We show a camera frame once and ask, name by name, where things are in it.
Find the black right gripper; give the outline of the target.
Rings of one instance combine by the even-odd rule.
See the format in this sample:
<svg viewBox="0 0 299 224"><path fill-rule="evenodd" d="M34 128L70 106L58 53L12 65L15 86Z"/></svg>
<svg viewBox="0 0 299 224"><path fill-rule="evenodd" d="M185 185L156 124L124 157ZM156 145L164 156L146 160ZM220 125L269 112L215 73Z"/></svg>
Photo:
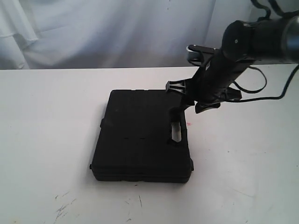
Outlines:
<svg viewBox="0 0 299 224"><path fill-rule="evenodd" d="M241 91L230 85L254 63L254 60L231 61L224 55L213 55L203 63L192 78L168 81L166 92L184 94L183 109L195 106L196 114L218 109L222 102L240 100Z"/></svg>

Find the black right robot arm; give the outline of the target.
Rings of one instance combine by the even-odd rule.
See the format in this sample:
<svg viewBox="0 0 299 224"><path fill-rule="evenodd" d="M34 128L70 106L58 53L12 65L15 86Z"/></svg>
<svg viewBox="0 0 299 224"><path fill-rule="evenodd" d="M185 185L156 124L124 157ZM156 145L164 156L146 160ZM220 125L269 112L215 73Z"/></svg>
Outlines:
<svg viewBox="0 0 299 224"><path fill-rule="evenodd" d="M235 21L225 30L220 49L210 51L204 58L201 46L189 45L187 60L198 67L192 78L169 81L167 92L182 96L181 103L173 112L181 112L195 106L196 113L217 109L222 102L245 103L260 100L279 100L286 94L288 86L298 71L291 72L281 95L242 99L243 88L230 87L235 80L257 61L277 63L299 62L299 18L265 20L258 22Z"/></svg>

